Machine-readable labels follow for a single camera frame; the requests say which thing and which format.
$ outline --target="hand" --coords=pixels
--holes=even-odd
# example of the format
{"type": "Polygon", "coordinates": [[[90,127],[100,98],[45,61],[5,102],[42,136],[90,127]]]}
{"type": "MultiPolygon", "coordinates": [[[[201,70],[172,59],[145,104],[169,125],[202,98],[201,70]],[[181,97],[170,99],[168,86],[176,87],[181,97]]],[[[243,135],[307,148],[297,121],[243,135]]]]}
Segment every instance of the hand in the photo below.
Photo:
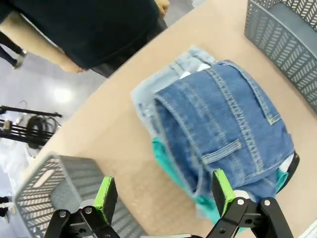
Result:
{"type": "Polygon", "coordinates": [[[70,58],[65,56],[65,59],[59,65],[65,72],[69,73],[80,73],[83,72],[84,69],[75,64],[70,58]]]}
{"type": "Polygon", "coordinates": [[[155,0],[155,2],[158,5],[160,13],[164,17],[167,13],[167,9],[169,8],[169,0],[155,0]]]}

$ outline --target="wooden table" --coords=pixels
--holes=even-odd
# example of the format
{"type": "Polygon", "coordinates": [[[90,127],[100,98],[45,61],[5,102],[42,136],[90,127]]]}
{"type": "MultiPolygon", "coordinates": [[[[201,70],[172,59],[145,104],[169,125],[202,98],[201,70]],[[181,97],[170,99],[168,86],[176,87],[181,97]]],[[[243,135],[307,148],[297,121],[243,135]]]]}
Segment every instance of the wooden table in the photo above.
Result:
{"type": "MultiPolygon", "coordinates": [[[[49,152],[95,159],[105,174],[115,176],[121,199],[149,234],[207,235],[211,222],[196,218],[193,201],[155,162],[130,98],[138,83],[196,45],[246,69],[280,111],[301,163],[277,200],[298,237],[317,217],[317,117],[245,38],[246,9],[246,0],[208,0],[183,17],[107,80],[41,150],[36,163],[49,152]]],[[[237,237],[253,236],[243,232],[237,237]]]]}

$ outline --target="black shirt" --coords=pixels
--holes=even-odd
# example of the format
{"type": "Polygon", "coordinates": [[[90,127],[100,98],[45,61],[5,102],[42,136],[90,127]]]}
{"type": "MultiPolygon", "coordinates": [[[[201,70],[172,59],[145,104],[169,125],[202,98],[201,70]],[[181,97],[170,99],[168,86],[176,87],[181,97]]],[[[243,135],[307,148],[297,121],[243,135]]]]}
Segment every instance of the black shirt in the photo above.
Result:
{"type": "Polygon", "coordinates": [[[154,0],[0,0],[0,23],[13,10],[83,68],[119,53],[159,17],[154,0]]]}

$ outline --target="green gripper pad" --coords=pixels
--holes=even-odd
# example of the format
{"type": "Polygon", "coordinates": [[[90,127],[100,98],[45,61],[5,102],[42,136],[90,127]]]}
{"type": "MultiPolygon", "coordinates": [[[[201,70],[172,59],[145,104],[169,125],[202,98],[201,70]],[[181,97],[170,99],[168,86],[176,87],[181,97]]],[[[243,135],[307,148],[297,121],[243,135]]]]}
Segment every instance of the green gripper pad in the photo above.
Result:
{"type": "Polygon", "coordinates": [[[105,222],[111,225],[115,205],[117,203],[118,192],[115,187],[113,177],[104,177],[95,198],[94,207],[101,212],[105,222]]]}
{"type": "Polygon", "coordinates": [[[212,193],[218,212],[220,216],[223,216],[236,198],[223,170],[215,170],[212,174],[212,193]]]}

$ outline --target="metal screw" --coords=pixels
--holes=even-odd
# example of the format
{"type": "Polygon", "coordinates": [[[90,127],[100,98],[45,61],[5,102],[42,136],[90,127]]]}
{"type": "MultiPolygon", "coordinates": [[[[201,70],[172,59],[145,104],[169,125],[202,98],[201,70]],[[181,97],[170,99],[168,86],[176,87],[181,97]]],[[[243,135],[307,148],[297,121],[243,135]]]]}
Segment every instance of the metal screw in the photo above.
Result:
{"type": "Polygon", "coordinates": [[[87,208],[85,209],[85,212],[86,212],[87,214],[90,214],[92,211],[93,211],[93,210],[91,209],[91,207],[87,207],[87,208]]]}
{"type": "Polygon", "coordinates": [[[61,212],[59,213],[59,216],[60,216],[60,217],[66,217],[66,212],[61,211],[61,212]]]}
{"type": "Polygon", "coordinates": [[[243,201],[242,199],[239,199],[239,200],[238,200],[238,204],[239,204],[239,205],[243,205],[243,204],[244,204],[244,201],[243,201]]]}
{"type": "Polygon", "coordinates": [[[265,200],[265,201],[264,201],[264,205],[265,205],[265,206],[269,206],[270,204],[271,204],[271,202],[270,202],[269,200],[265,200]]]}

